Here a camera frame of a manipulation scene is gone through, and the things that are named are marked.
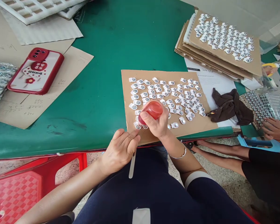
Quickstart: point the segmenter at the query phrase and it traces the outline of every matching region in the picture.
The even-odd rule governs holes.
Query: red flower
[[[32,84],[34,83],[35,79],[34,78],[29,78],[29,79],[26,79],[26,83],[29,83],[29,84]]]

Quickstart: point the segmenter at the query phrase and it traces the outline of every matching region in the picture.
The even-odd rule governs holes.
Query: popsicle stick
[[[133,175],[134,175],[135,159],[136,159],[136,151],[134,152],[134,155],[132,157],[131,166],[130,166],[130,172],[128,173],[128,177],[130,179],[132,179]]]

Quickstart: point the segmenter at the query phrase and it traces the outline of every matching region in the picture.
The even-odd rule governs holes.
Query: concrete floor
[[[227,138],[227,139],[209,139],[210,142],[221,143],[226,145],[238,145],[237,138]],[[201,149],[205,151],[209,151],[212,153],[216,153],[221,156],[220,153],[214,152],[206,147],[199,146]],[[91,164],[95,160],[97,160],[101,156],[101,153],[88,153],[87,154],[87,162]],[[251,185],[245,180],[244,177],[241,175],[219,166],[216,166],[206,160],[204,157],[199,155],[198,153],[195,154],[197,160],[201,163],[201,165],[206,169],[206,171],[213,177],[213,179],[218,182],[228,193],[228,195],[244,210],[248,213],[251,213],[250,204],[259,205],[261,201],[256,197],[255,192],[251,188]],[[18,160],[18,161],[4,161],[0,162],[0,173],[7,172],[12,170],[16,167],[19,167],[30,160]],[[180,175],[177,169],[172,164],[170,158],[168,158],[169,163],[169,173],[171,176],[176,178],[180,183]],[[69,178],[73,177],[75,174],[79,172],[79,162],[78,160],[73,160],[63,168],[61,168],[57,174],[55,182],[56,184],[61,184],[68,180]],[[87,194],[77,205],[74,210],[75,215],[77,216],[82,207],[84,206],[86,200],[89,197]]]

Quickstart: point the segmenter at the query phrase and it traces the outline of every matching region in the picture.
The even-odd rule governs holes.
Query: brown cloth
[[[236,89],[231,90],[229,93],[221,95],[215,88],[213,88],[212,97],[219,107],[212,110],[207,114],[212,122],[221,122],[237,116],[238,125],[248,125],[253,122],[253,111],[240,101],[240,96]]]

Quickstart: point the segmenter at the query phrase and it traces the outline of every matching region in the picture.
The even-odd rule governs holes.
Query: hand
[[[264,71],[267,75],[269,75],[271,73],[275,73],[276,71],[278,71],[278,68],[264,67]]]
[[[132,159],[140,141],[139,130],[132,133],[118,129],[106,152],[101,157],[100,169],[104,175],[110,175],[121,170]]]
[[[280,141],[280,121],[274,118],[264,118],[264,125],[262,127],[264,131],[264,136],[269,139],[275,139]]]
[[[163,104],[161,104],[160,101],[155,100],[156,102],[158,102],[160,105],[162,105],[163,108],[163,113],[161,114],[161,116],[158,118],[158,120],[155,120],[152,116],[150,116],[146,111],[143,111],[140,113],[141,118],[145,121],[145,123],[147,124],[147,126],[149,127],[151,133],[156,136],[157,138],[162,138],[164,136],[166,136],[167,132],[169,132],[170,130],[168,129],[167,125],[168,125],[168,114],[169,112],[167,111],[167,109],[163,106]]]

